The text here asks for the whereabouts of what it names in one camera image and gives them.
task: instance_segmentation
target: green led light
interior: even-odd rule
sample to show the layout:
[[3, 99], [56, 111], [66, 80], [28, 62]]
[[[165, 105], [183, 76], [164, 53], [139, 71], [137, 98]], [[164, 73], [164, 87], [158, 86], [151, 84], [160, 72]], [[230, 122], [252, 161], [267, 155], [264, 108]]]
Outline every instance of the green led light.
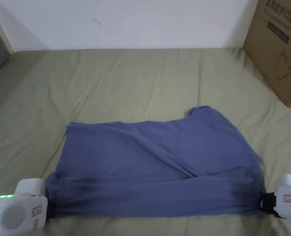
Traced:
[[12, 198], [14, 195], [1, 195], [0, 198]]

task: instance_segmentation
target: bed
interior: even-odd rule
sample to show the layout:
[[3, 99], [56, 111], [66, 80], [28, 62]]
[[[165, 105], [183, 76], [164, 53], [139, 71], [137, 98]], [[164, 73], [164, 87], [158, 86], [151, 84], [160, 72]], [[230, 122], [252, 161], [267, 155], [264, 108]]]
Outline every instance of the bed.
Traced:
[[[263, 159], [268, 192], [291, 173], [291, 108], [242, 49], [17, 52], [0, 68], [0, 195], [55, 170], [71, 122], [181, 119], [220, 111]], [[274, 217], [67, 217], [32, 235], [291, 235]]]

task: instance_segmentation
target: wrinkled fabric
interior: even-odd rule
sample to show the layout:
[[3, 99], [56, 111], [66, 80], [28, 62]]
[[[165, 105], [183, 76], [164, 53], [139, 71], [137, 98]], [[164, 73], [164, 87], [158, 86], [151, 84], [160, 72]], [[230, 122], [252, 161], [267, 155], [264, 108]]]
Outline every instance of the wrinkled fabric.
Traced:
[[57, 217], [260, 214], [261, 161], [208, 106], [166, 122], [72, 122], [45, 194]]

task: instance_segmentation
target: cardboard box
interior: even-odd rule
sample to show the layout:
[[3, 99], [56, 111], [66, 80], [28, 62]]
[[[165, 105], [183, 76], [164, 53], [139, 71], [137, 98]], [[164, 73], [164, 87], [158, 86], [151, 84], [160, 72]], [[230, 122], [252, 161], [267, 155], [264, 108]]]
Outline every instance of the cardboard box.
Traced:
[[244, 49], [291, 107], [291, 0], [259, 0]]

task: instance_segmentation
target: folded shirt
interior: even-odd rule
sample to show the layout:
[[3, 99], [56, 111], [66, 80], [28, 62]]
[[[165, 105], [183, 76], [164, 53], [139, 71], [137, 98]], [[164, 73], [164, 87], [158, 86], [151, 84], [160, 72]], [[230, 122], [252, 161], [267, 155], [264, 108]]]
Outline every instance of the folded shirt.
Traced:
[[261, 161], [208, 106], [166, 122], [72, 122], [45, 194], [57, 217], [261, 214]]

